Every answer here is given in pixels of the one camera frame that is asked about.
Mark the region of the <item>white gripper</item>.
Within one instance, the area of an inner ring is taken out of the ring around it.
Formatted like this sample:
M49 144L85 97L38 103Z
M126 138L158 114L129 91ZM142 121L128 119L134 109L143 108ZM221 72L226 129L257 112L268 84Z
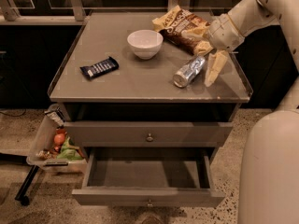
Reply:
M223 49L208 55L204 82L206 87L210 87L216 81L226 65L228 61L227 51L234 51L245 40L228 14L221 14L210 23L206 32L206 38L209 42L204 38L203 32L196 32L194 29L183 31L182 37L185 39L185 45L193 55L205 56L213 48Z

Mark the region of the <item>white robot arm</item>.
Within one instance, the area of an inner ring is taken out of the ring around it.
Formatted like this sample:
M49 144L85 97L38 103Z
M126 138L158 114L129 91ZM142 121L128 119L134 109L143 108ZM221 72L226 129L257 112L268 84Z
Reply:
M214 20L206 39L233 50L253 31L280 25L299 70L299 0L241 0ZM238 224L299 224L299 78L278 109L251 129L244 147Z

